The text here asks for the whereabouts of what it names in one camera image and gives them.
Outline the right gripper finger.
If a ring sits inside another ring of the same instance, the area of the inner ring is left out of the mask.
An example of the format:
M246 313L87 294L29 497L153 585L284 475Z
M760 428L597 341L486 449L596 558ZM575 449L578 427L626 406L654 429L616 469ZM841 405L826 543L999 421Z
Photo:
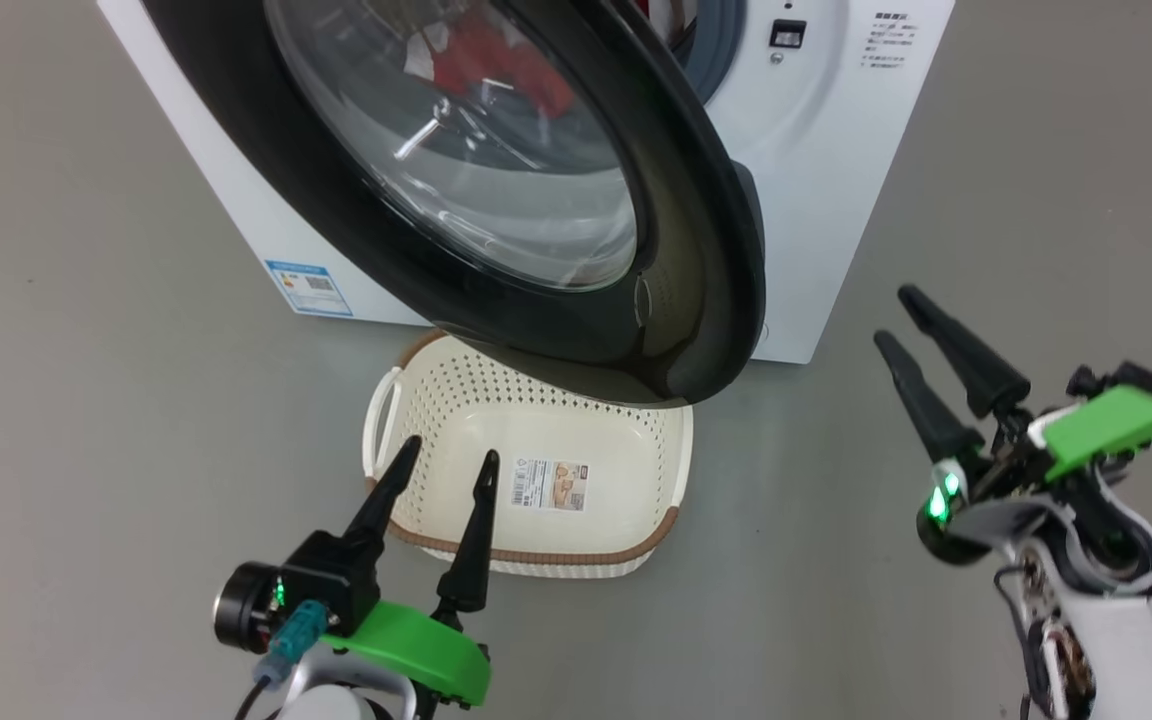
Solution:
M1009 361L978 338L954 316L914 285L899 288L897 300L945 356L967 393L967 406L975 418L1010 414L1030 393L1030 382Z
M961 460L978 454L984 446L983 437L977 429L968 427L952 414L942 397L925 381L922 366L916 363L914 355L905 351L905 347L890 332L877 331L873 341L884 363L890 369L893 386L916 434L927 450L929 460Z

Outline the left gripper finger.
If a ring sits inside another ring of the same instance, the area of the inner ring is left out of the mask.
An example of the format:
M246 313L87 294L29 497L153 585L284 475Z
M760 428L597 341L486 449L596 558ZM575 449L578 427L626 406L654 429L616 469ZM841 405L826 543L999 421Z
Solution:
M473 507L449 569L435 585L434 614L480 612L488 597L500 456L488 450L473 484Z
M347 526L342 541L353 560L366 556L376 560L382 553L382 538L387 533L392 511L397 498L403 495L410 484L420 448L420 435L406 439L389 468L376 482L361 510L356 511L355 518Z

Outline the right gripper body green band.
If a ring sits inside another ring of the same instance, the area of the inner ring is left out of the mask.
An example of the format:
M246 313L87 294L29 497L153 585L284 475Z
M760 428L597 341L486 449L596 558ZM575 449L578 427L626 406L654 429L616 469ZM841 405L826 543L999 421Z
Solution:
M1111 462L1130 461L1152 445L1152 374L1126 363L1071 378L1071 402L1033 414L1021 406L1029 384L1010 367L972 372L968 397L996 420L986 441L934 400L934 501L983 503L1038 497L1092 480Z

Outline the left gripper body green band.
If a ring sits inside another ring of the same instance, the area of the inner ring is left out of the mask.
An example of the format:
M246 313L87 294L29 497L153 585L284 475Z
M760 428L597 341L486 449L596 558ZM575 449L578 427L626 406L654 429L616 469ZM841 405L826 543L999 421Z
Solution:
M285 600L297 600L280 647L301 652L283 708L484 705L493 667L462 614L434 614L381 598L378 560L355 561L342 537L316 532L285 562ZM435 594L438 606L438 594Z

